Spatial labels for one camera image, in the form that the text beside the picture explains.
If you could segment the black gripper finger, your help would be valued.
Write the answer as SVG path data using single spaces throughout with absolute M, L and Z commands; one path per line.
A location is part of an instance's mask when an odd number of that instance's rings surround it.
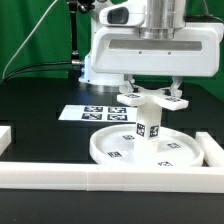
M 138 87 L 134 84 L 135 80 L 132 75 L 125 74 L 124 75 L 124 83 L 119 87 L 119 91 L 122 94 L 126 93 L 136 93 L 138 91 Z
M 180 98 L 182 96 L 182 91 L 179 89 L 183 81 L 183 78 L 180 76 L 172 77 L 172 84 L 170 87 L 163 88 L 163 92 L 167 96 Z

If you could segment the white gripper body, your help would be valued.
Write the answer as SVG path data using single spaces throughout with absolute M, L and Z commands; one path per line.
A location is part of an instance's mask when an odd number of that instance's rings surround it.
M 199 76 L 217 73 L 221 23 L 188 23 L 170 40 L 147 40 L 136 28 L 103 27 L 96 33 L 91 66 L 97 73 Z

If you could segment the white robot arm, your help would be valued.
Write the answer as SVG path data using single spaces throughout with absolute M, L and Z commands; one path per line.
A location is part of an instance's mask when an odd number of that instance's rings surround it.
M 135 75 L 211 77 L 219 69 L 224 21 L 188 15 L 186 0 L 97 0 L 90 52 L 79 81 L 120 87 Z

